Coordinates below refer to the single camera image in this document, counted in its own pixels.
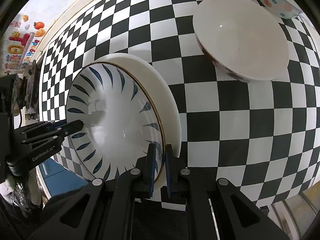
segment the black and white checkered surface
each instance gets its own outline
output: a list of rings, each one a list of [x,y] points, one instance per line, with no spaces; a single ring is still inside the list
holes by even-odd
[[[275,17],[288,39],[288,69],[275,81],[247,84],[205,60],[192,26],[200,1],[89,4],[47,47],[42,119],[65,119],[68,89],[83,66],[109,53],[134,54],[149,62],[172,91],[182,129],[180,156],[188,167],[212,183],[228,178],[257,206],[305,190],[320,165],[320,60],[305,24],[300,17]],[[93,178],[68,140],[54,158]]]

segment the checkered tablecloth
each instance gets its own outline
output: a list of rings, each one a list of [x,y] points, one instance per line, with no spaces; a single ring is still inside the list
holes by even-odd
[[[300,17],[275,17],[288,40],[288,69],[275,81],[247,84],[205,60],[192,25],[200,2],[90,3],[48,44],[41,69],[42,119],[65,119],[68,90],[83,66],[109,53],[130,53],[149,62],[169,85],[180,113],[180,156],[189,168],[212,183],[228,178],[257,206],[305,190],[320,162],[320,63],[305,24]],[[67,139],[54,159],[93,178]],[[168,199],[157,194],[155,200]]]

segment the screw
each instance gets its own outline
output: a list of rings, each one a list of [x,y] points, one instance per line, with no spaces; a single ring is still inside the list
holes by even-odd
[[[221,179],[219,179],[219,184],[220,185],[222,185],[222,186],[226,186],[226,185],[228,185],[228,180],[227,179],[225,179],[225,178],[221,178]]]
[[[92,184],[93,184],[94,186],[100,186],[100,185],[102,184],[102,179],[94,179],[94,180],[92,181]]]
[[[182,169],[180,172],[182,175],[189,175],[191,173],[191,171],[188,169]]]
[[[130,173],[131,173],[132,175],[138,175],[138,174],[140,173],[140,170],[134,168],[134,169],[132,169],[132,170],[130,171]]]

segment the bowl with blue leaf pattern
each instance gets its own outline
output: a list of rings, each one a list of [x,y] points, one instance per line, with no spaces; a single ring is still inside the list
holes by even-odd
[[[302,13],[294,0],[260,0],[274,15],[283,19],[291,19]]]
[[[84,67],[69,89],[66,119],[84,123],[84,128],[70,138],[94,177],[118,178],[134,168],[153,143],[157,180],[164,165],[162,123],[150,95],[128,70],[111,62]]]

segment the table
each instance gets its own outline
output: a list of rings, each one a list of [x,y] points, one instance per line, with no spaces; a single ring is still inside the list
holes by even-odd
[[[192,26],[201,1],[90,3],[46,48],[41,119],[65,119],[68,89],[83,66],[109,53],[134,54],[149,62],[172,91],[182,129],[180,156],[191,170],[212,182],[229,179],[259,207],[305,190],[320,165],[320,60],[305,24],[300,17],[275,17],[288,40],[288,69],[272,82],[247,84],[205,60]],[[68,139],[53,158],[93,179]],[[154,199],[170,202],[165,187]]]

